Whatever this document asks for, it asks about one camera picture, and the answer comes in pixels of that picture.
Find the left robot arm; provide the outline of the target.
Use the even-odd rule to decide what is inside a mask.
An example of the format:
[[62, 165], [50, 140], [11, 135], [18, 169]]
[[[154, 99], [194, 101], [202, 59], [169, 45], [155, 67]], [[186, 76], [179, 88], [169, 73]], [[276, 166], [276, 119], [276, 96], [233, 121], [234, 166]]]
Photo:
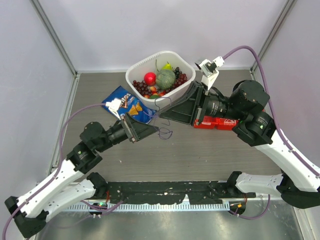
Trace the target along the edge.
[[80, 143], [62, 160], [57, 169], [26, 194], [8, 197], [4, 204], [24, 238], [39, 233], [64, 208], [87, 198], [102, 199], [107, 192], [106, 180], [90, 173], [101, 160], [100, 153], [125, 141], [138, 142], [159, 130], [135, 120], [129, 114], [108, 130], [99, 122], [88, 123], [80, 134]]

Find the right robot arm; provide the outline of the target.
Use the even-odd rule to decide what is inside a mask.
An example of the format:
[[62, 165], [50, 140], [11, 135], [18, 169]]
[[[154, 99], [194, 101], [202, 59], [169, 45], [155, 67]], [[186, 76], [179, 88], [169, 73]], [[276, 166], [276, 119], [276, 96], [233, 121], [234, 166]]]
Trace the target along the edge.
[[247, 193], [262, 193], [282, 198], [287, 204], [308, 209], [320, 204], [320, 173], [289, 140], [275, 120], [265, 112], [270, 96], [253, 80], [238, 82], [230, 96], [217, 88], [206, 90], [194, 81], [177, 100], [160, 110], [162, 119], [193, 125], [205, 116], [235, 120], [237, 137], [269, 157], [281, 170], [277, 175], [252, 175], [234, 171], [226, 184], [233, 198]]

